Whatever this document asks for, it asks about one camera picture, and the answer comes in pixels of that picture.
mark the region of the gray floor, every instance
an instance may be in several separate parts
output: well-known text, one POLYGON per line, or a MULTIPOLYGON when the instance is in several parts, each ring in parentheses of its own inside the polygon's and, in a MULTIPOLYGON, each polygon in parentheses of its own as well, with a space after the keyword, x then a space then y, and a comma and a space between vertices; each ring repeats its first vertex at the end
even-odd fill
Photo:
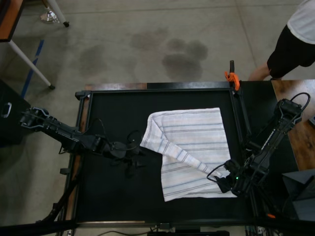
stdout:
MULTIPOLYGON (((85 84, 224 81, 235 60, 247 80, 272 53, 282 28, 301 0, 58 0, 70 27, 40 22, 40 2, 27 4, 13 40, 56 86, 49 91, 33 75, 26 100, 75 124, 85 84)), ((29 68, 0 44, 0 77, 18 93, 29 68)), ((315 65, 285 79, 313 79, 315 65)), ((0 149, 0 224, 43 218, 63 192, 67 155, 37 133, 22 145, 0 149)), ((80 230, 78 235, 97 231, 80 230)), ((231 235, 243 235, 235 228, 231 235)))

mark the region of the white table leg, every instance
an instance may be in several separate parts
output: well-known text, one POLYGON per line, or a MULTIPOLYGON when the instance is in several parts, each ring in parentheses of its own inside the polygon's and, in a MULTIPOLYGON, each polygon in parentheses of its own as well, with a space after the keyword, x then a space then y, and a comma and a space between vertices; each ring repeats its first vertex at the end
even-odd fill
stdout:
POLYGON ((69 27, 69 22, 65 20, 65 17, 63 16, 63 13, 60 11, 60 8, 58 4, 56 3, 56 0, 47 0, 49 5, 53 8, 55 14, 57 15, 59 21, 64 24, 64 26, 69 27))
POLYGON ((30 66, 30 68, 45 82, 45 84, 48 85, 50 89, 55 89, 55 86, 53 86, 46 77, 39 71, 39 69, 31 62, 30 59, 22 52, 22 50, 11 40, 9 42, 9 45, 15 51, 22 59, 26 62, 27 65, 30 66))

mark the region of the striped towel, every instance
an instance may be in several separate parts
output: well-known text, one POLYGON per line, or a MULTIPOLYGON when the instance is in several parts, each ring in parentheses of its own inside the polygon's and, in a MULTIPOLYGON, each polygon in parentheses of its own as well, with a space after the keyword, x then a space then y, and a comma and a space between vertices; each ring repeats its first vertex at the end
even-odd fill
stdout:
MULTIPOLYGON (((230 159, 219 108, 153 113, 141 146, 163 155, 161 181, 164 200, 226 198, 207 174, 230 159)), ((213 175, 225 177, 224 167, 213 175)))

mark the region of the floor stain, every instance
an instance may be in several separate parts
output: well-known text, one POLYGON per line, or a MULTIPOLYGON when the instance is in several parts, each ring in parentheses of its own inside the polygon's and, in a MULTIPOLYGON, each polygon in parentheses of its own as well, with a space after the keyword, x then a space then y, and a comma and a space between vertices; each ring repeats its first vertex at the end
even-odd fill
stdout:
POLYGON ((107 70, 107 64, 104 59, 104 46, 95 45, 85 49, 80 54, 80 72, 85 76, 94 76, 107 70))
POLYGON ((167 48, 170 51, 180 52, 186 48, 186 42, 179 38, 173 38, 168 41, 167 48))
POLYGON ((144 31, 134 34, 131 37, 130 46, 141 50, 149 51, 159 47, 168 36, 167 29, 157 29, 156 31, 144 31))
POLYGON ((186 54, 166 55, 162 64, 167 76, 175 81, 194 81, 202 75, 200 62, 186 54))
POLYGON ((202 76, 201 61, 208 56, 208 48, 195 40, 186 43, 181 39, 171 39, 166 44, 170 51, 162 60, 167 76, 174 81, 196 81, 202 76))
POLYGON ((135 69, 138 63, 137 59, 135 57, 126 57, 126 58, 120 59, 120 63, 125 69, 126 73, 133 78, 133 81, 137 82, 138 80, 135 74, 135 69))
POLYGON ((208 48, 206 45, 195 40, 187 44, 186 53, 197 60, 204 60, 208 57, 208 48))

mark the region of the wooden edge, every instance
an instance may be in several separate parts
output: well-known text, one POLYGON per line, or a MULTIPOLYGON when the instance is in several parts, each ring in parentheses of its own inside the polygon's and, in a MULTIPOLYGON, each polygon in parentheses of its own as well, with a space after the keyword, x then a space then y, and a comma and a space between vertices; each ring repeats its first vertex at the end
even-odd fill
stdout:
MULTIPOLYGON (((293 153, 299 170, 315 168, 315 129, 308 119, 315 116, 315 80, 272 81, 277 100, 291 99, 301 92, 307 92, 311 101, 303 112, 302 121, 288 133, 293 153)), ((298 96, 294 101, 302 106, 306 103, 305 95, 298 96)))
POLYGON ((23 11, 25 0, 11 0, 0 25, 0 42, 9 42, 23 11))
POLYGON ((91 222, 80 222, 80 224, 137 224, 145 223, 145 221, 91 221, 91 222))
POLYGON ((146 90, 147 83, 85 85, 85 90, 146 90))
MULTIPOLYGON (((80 121, 80 131, 81 132, 84 132, 85 128, 86 128, 86 122, 87 122, 88 112, 89 112, 89 104, 90 104, 90 98, 86 97, 84 99, 82 116, 81 116, 81 121, 80 121)), ((73 165, 73 172, 72 172, 71 180, 73 180, 75 175, 77 174, 80 163, 81 163, 81 156, 76 155, 74 157, 74 165, 73 165)), ((66 220, 72 219, 72 215, 73 215, 73 211, 74 211, 74 204, 75 204, 75 194, 76 194, 76 187, 73 189, 73 191, 70 194, 69 199, 68 199, 67 211, 65 214, 66 220)))

